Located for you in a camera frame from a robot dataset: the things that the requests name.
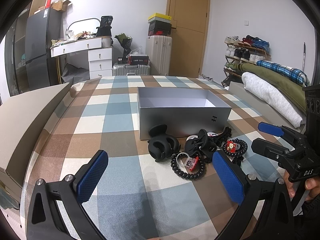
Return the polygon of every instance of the red ornament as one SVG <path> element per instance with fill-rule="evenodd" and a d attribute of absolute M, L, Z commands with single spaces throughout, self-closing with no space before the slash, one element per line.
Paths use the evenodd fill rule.
<path fill-rule="evenodd" d="M 227 141 L 227 151 L 231 153 L 236 153 L 237 144 L 233 141 Z"/>

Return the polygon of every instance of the human hand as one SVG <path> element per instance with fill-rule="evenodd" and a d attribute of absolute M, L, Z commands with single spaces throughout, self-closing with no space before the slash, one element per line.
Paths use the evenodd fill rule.
<path fill-rule="evenodd" d="M 287 171 L 284 172 L 283 179 L 285 181 L 285 184 L 287 185 L 288 193 L 291 198 L 294 197 L 295 192 L 293 189 L 293 183 L 291 183 L 289 180 L 289 173 Z M 305 188 L 310 190 L 309 195 L 306 198 L 306 201 L 314 199 L 316 196 L 320 194 L 320 177 L 316 176 L 311 179 L 307 179 L 305 182 Z"/>

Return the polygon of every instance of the blue plaid blanket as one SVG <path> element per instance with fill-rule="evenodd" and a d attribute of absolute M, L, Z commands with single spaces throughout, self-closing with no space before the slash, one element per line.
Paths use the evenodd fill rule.
<path fill-rule="evenodd" d="M 277 72 L 280 75 L 285 76 L 286 78 L 289 78 L 292 82 L 298 84 L 301 87 L 310 86 L 310 81 L 307 75 L 299 69 L 282 66 L 280 64 L 273 63 L 270 61 L 265 61 L 265 60 L 259 60 L 257 62 L 257 65 L 260 67 L 265 67 L 267 69 L 270 69 L 274 72 Z"/>

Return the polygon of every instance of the blue gripper pad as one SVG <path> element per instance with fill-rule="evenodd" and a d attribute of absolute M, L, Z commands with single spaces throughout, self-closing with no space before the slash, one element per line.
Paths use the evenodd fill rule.
<path fill-rule="evenodd" d="M 279 126 L 275 126 L 269 123 L 261 122 L 258 124 L 258 130 L 260 132 L 265 132 L 277 137 L 281 137 L 284 135 L 284 131 Z"/>
<path fill-rule="evenodd" d="M 243 185 L 219 152 L 213 154 L 212 164 L 231 200 L 241 205 L 244 199 Z"/>
<path fill-rule="evenodd" d="M 79 203 L 87 202 L 90 199 L 107 166 L 108 154 L 105 151 L 101 151 L 96 161 L 77 184 L 76 192 Z"/>

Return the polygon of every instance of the shoe rack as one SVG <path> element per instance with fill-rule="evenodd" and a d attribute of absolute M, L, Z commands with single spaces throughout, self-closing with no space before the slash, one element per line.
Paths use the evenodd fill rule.
<path fill-rule="evenodd" d="M 227 45 L 227 47 L 228 46 L 234 46 L 235 48 L 248 49 L 249 51 L 252 51 L 252 52 L 255 52 L 255 53 L 259 53 L 259 54 L 261 54 L 261 56 L 263 55 L 266 58 L 266 60 L 270 60 L 270 58 L 271 58 L 271 55 L 268 54 L 264 49 L 258 49 L 258 48 L 253 48 L 253 47 L 249 47 L 249 46 L 243 46 L 243 45 L 235 45 L 235 44 L 231 44 L 231 43 L 226 43 L 226 45 Z M 226 57 L 227 63 L 234 63 L 235 61 L 239 61 L 240 64 L 241 63 L 247 63 L 247 62 L 245 62 L 243 60 L 235 59 L 235 58 L 228 57 L 228 56 L 225 56 L 225 57 Z M 229 70 L 227 68 L 223 68 L 223 71 L 224 71 L 224 73 L 226 75 L 226 79 L 221 82 L 221 85 L 223 87 L 227 87 L 228 84 L 230 83 L 230 81 L 236 81 L 236 80 L 230 80 L 231 79 L 230 75 L 235 76 L 236 79 L 239 78 L 238 81 L 240 83 L 242 83 L 241 74 L 236 73 L 235 71 L 231 71 L 231 70 Z"/>

